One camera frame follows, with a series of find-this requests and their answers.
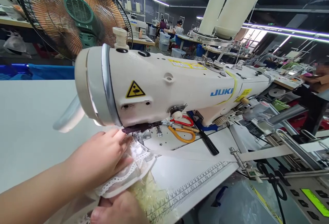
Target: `human hand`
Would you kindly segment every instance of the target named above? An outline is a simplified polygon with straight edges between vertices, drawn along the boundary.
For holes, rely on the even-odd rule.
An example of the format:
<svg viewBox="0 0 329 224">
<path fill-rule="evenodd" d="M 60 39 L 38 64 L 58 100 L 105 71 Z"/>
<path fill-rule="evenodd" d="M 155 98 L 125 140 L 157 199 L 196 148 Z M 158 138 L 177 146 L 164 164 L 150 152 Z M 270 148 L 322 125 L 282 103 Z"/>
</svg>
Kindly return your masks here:
<svg viewBox="0 0 329 224">
<path fill-rule="evenodd" d="M 98 132 L 63 162 L 77 191 L 100 186 L 133 162 L 132 157 L 122 156 L 131 141 L 125 136 L 116 128 Z"/>
<path fill-rule="evenodd" d="M 91 224 L 149 224 L 136 198 L 128 191 L 113 198 L 101 198 L 90 217 Z"/>
</svg>

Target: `person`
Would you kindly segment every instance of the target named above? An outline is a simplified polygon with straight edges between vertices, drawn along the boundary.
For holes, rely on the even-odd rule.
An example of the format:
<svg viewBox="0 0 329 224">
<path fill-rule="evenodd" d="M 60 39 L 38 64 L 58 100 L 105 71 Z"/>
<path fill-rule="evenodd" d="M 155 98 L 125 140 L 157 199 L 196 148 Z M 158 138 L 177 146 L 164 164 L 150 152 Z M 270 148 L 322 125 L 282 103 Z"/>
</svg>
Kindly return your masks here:
<svg viewBox="0 0 329 224">
<path fill-rule="evenodd" d="M 329 89 L 329 62 L 316 65 L 316 75 L 306 77 L 301 75 L 300 78 L 309 84 L 310 90 L 321 93 Z"/>
<path fill-rule="evenodd" d="M 265 60 L 272 60 L 272 53 L 274 52 L 274 50 L 273 49 L 271 49 L 271 50 L 269 50 L 267 53 L 265 53 L 265 54 L 262 54 L 260 57 L 259 57 L 259 60 L 257 60 L 256 62 L 255 62 L 255 66 L 260 66 L 260 67 L 263 67 L 263 66 L 265 66 L 265 64 L 264 64 L 264 61 Z"/>
<path fill-rule="evenodd" d="M 184 29 L 182 27 L 183 21 L 178 20 L 177 21 L 177 25 L 174 29 L 174 31 L 172 32 L 174 35 L 182 35 L 184 33 Z M 170 45 L 169 48 L 171 49 L 174 45 L 176 45 L 176 36 L 174 36 L 173 38 L 170 39 Z"/>
<path fill-rule="evenodd" d="M 161 19 L 161 22 L 158 23 L 157 26 L 160 26 L 160 29 L 167 29 L 167 24 L 164 19 Z"/>
<path fill-rule="evenodd" d="M 1 222 L 45 223 L 75 197 L 105 183 L 133 161 L 122 157 L 130 142 L 125 135 L 118 129 L 98 132 L 64 162 L 0 194 Z M 101 198 L 90 219 L 91 224 L 149 223 L 127 191 Z"/>
</svg>

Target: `green fan motor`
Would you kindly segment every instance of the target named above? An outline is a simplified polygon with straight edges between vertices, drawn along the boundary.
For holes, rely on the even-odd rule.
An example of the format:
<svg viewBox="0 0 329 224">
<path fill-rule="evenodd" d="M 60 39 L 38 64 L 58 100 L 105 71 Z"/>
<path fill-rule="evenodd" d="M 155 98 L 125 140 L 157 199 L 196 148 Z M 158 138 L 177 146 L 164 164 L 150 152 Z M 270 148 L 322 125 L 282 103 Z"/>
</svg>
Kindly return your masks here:
<svg viewBox="0 0 329 224">
<path fill-rule="evenodd" d="M 83 48 L 96 46 L 104 36 L 103 23 L 84 0 L 64 0 L 64 6 L 79 29 Z"/>
</svg>

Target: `button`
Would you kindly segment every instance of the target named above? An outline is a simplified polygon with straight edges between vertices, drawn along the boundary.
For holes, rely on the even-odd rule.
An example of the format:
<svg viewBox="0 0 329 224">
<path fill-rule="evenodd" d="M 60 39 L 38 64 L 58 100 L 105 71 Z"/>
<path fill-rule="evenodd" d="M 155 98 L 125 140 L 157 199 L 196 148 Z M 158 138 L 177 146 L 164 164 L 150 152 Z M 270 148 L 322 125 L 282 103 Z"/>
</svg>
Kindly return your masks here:
<svg viewBox="0 0 329 224">
<path fill-rule="evenodd" d="M 321 191 L 321 190 L 316 190 L 315 192 L 317 194 L 319 194 L 319 196 L 322 197 L 322 198 L 329 198 L 328 194 L 325 193 L 325 192 L 323 192 L 323 191 Z"/>
<path fill-rule="evenodd" d="M 138 54 L 143 56 L 143 57 L 150 57 L 151 54 L 149 52 L 146 51 L 138 51 Z"/>
<path fill-rule="evenodd" d="M 301 204 L 301 206 L 308 208 L 308 204 L 304 200 L 298 200 L 298 202 Z"/>
<path fill-rule="evenodd" d="M 319 217 L 312 211 L 308 211 L 308 214 L 310 215 L 310 217 L 312 217 L 312 219 L 317 220 L 317 221 L 320 220 Z"/>
<path fill-rule="evenodd" d="M 118 48 L 117 51 L 119 53 L 128 53 L 128 50 L 127 49 L 123 49 L 123 48 Z"/>
<path fill-rule="evenodd" d="M 299 193 L 295 190 L 290 190 L 295 197 L 299 197 Z"/>
</svg>

